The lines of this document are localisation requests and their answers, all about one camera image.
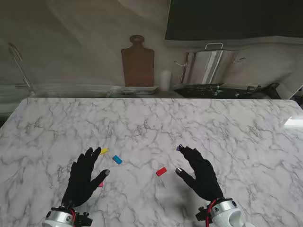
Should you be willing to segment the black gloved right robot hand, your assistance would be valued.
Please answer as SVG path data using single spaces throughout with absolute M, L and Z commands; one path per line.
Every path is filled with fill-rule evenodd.
M 222 198 L 223 192 L 218 184 L 212 164 L 203 158 L 197 149 L 179 145 L 177 151 L 189 162 L 195 177 L 180 167 L 176 168 L 176 174 L 202 199 L 212 202 Z

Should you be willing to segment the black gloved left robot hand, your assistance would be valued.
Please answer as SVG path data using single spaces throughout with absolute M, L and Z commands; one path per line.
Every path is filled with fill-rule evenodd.
M 96 160 L 101 153 L 101 148 L 89 148 L 86 153 L 80 154 L 71 166 L 69 183 L 62 198 L 61 205 L 66 208 L 75 208 L 84 204 L 109 175 L 110 170 L 105 169 L 94 179 L 91 178 Z

